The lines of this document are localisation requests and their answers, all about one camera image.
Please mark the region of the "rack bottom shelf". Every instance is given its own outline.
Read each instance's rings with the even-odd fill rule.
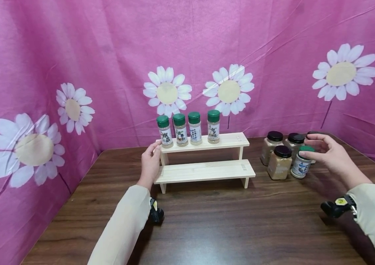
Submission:
[[[160,176],[155,181],[164,194],[168,183],[207,181],[220,179],[242,179],[243,187],[248,188],[249,178],[255,172],[248,159],[218,162],[205,162],[184,165],[165,165],[160,167]]]

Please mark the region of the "flower center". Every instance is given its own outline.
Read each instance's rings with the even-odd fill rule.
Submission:
[[[236,81],[224,81],[218,88],[218,97],[224,103],[232,103],[238,99],[240,95],[240,86]]]
[[[29,134],[17,143],[14,150],[21,163],[40,166],[51,160],[54,144],[46,135]]]
[[[177,100],[177,88],[172,83],[162,83],[157,88],[157,98],[164,104],[173,104]]]
[[[74,121],[78,121],[81,115],[81,106],[77,101],[73,99],[68,99],[65,103],[65,112],[67,112],[68,117]]]
[[[345,61],[333,65],[327,73],[326,80],[330,86],[342,86],[351,82],[356,73],[355,65]]]

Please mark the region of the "white daisy print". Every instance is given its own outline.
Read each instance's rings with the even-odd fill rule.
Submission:
[[[185,75],[179,74],[174,77],[174,70],[168,67],[157,67],[157,73],[149,72],[149,79],[151,82],[143,84],[145,89],[143,94],[150,98],[148,104],[151,107],[157,107],[157,114],[166,115],[171,118],[171,115],[180,113],[181,110],[186,110],[184,100],[190,100],[192,96],[192,86],[183,84]]]
[[[0,119],[0,178],[11,176],[10,186],[18,188],[34,175],[38,186],[57,176],[64,165],[65,150],[56,123],[49,126],[43,115],[35,124],[26,113],[15,121]]]
[[[57,101],[60,104],[58,114],[60,123],[67,123],[67,132],[71,133],[76,129],[76,133],[81,135],[86,127],[92,121],[92,115],[95,110],[87,105],[92,103],[90,97],[86,97],[86,90],[74,89],[72,83],[61,84],[61,90],[57,89]]]
[[[346,93],[356,96],[360,93],[359,85],[369,86],[375,77],[375,67],[369,65],[375,61],[375,54],[361,56],[364,46],[342,44],[337,51],[327,53],[327,62],[318,64],[312,77],[318,79],[312,89],[320,89],[318,98],[331,101],[335,96],[338,100],[345,100]]]
[[[205,83],[207,89],[202,91],[210,99],[207,106],[215,106],[223,116],[228,116],[230,112],[238,114],[245,109],[245,103],[251,101],[251,97],[246,92],[254,89],[252,73],[245,74],[243,65],[231,64],[229,71],[221,67],[219,72],[212,74],[214,81]]]

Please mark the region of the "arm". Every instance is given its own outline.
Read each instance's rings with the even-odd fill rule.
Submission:
[[[142,173],[121,198],[90,255],[88,265],[124,265],[128,262],[151,209],[149,192],[160,166],[161,142],[142,154]]]
[[[309,134],[307,137],[305,144],[312,145],[319,153],[301,152],[301,156],[323,163],[340,177],[357,204],[356,222],[375,248],[375,184],[352,162],[343,146],[330,136]]]

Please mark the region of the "hand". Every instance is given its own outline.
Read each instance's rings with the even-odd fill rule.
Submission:
[[[332,137],[326,134],[308,134],[306,145],[312,146],[317,152],[301,151],[299,155],[324,164],[330,172],[340,176],[347,189],[362,183],[372,183],[354,164],[346,150]]]
[[[151,190],[160,169],[161,141],[155,142],[142,154],[142,173],[138,185]]]

